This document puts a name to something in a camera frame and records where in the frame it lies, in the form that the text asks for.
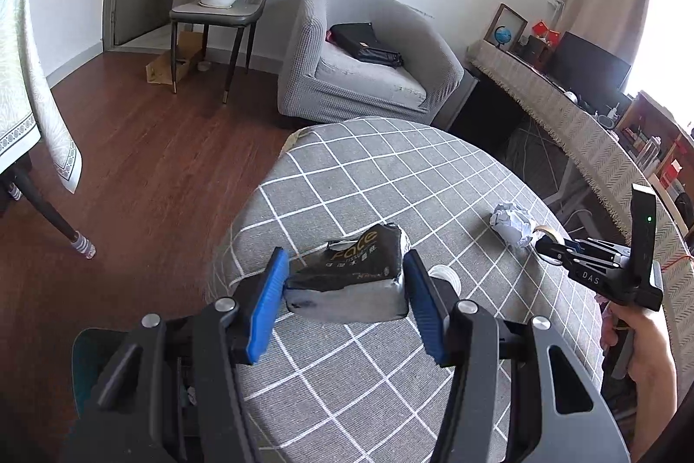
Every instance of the gray armchair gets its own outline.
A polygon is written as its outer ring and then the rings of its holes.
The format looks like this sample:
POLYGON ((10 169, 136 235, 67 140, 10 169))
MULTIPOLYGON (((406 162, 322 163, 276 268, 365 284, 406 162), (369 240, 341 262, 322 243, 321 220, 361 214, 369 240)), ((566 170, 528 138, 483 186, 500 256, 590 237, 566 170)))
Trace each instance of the gray armchair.
POLYGON ((357 116, 431 124, 464 70, 426 18, 394 0, 302 0, 278 81, 280 113, 317 122, 357 116), (405 67, 362 63, 325 41, 335 24, 372 23, 405 67))

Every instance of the silver bolt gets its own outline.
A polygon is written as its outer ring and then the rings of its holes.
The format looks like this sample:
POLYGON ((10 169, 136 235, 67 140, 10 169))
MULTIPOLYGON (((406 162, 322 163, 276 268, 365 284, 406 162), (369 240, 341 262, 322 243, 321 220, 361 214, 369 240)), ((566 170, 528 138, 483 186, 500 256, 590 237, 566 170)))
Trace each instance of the silver bolt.
POLYGON ((535 316, 532 320, 532 324, 538 330, 549 330, 552 323, 550 323, 544 316, 535 316))
POLYGON ((461 300, 458 302, 458 310, 463 314, 474 314, 479 307, 472 300, 461 300))
POLYGON ((236 301, 234 299, 229 299, 225 297, 224 299, 219 299, 214 304, 214 309, 217 312, 231 312, 236 308, 236 301))
POLYGON ((142 317, 142 325, 145 328, 155 328, 156 326, 159 326, 161 321, 162 319, 159 314, 150 313, 142 317))

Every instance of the black monitor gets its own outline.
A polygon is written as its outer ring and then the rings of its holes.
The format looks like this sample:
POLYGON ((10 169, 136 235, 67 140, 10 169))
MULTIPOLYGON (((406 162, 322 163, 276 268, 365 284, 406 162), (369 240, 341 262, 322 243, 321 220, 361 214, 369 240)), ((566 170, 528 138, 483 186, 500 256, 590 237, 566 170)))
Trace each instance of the black monitor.
POLYGON ((631 68, 617 56, 567 32, 547 62, 545 73, 579 97, 591 114, 607 114, 622 101, 621 88, 631 68))

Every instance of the wooden floor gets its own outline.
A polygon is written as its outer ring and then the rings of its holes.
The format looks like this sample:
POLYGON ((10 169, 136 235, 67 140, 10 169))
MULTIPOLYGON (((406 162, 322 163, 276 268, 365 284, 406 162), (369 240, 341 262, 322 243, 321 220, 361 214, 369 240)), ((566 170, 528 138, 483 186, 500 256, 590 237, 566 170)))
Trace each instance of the wooden floor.
POLYGON ((214 247, 290 133, 277 126, 276 76, 237 70, 223 106, 225 66, 172 95, 146 83, 151 59, 102 55, 53 89, 82 152, 75 195, 43 144, 30 152, 34 182, 96 257, 74 252, 25 199, 0 218, 0 436, 27 461, 52 460, 75 418, 75 335, 200 309, 214 247), (26 455, 29 444, 42 453, 26 455))

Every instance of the human arm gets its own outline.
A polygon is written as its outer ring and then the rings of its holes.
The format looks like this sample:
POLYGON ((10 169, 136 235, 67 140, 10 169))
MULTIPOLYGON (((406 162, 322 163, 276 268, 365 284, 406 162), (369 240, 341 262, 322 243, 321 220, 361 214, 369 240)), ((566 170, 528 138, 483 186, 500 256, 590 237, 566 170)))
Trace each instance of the human arm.
POLYGON ((678 408, 668 327, 662 309, 653 312, 613 302, 607 308, 612 316, 607 316, 602 325, 600 344, 603 347, 617 344, 616 319, 621 319, 635 332, 629 376, 636 383, 636 430, 631 448, 632 463, 636 463, 658 439, 678 408))

